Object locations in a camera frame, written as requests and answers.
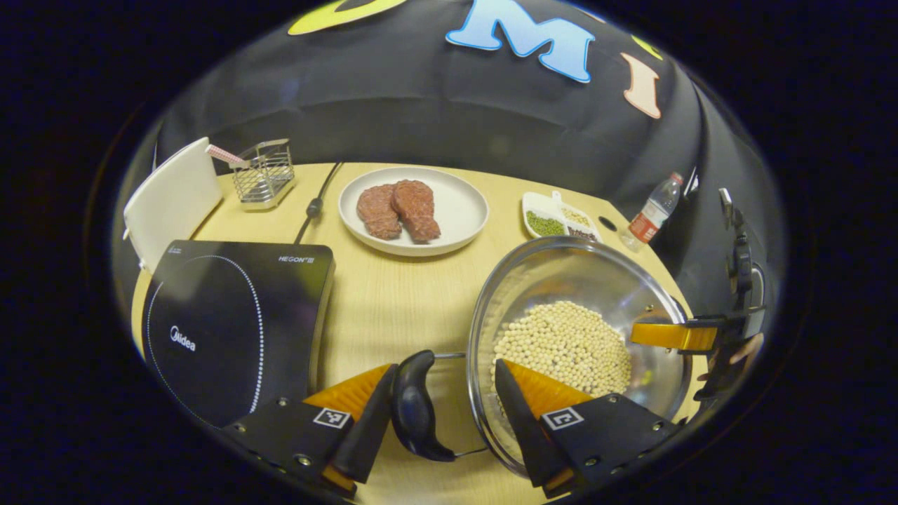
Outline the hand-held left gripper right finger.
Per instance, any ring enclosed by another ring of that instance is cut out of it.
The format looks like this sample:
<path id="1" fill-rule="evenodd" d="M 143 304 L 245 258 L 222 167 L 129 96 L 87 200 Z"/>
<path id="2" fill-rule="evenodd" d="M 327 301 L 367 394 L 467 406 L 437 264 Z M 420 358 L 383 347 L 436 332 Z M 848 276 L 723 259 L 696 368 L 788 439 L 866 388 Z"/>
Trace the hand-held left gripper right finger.
<path id="1" fill-rule="evenodd" d="M 619 482 L 682 429 L 622 394 L 592 398 L 512 361 L 495 364 L 526 474 L 548 498 Z"/>

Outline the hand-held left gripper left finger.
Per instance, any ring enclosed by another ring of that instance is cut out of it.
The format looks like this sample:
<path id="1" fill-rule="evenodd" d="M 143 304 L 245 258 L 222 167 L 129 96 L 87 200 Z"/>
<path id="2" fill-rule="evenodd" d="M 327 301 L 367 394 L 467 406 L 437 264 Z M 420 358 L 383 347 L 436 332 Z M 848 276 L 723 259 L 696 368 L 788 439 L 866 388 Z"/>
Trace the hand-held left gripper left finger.
<path id="1" fill-rule="evenodd" d="M 304 400 L 278 398 L 222 432 L 280 476 L 353 499 L 384 440 L 397 370 L 388 363 Z"/>

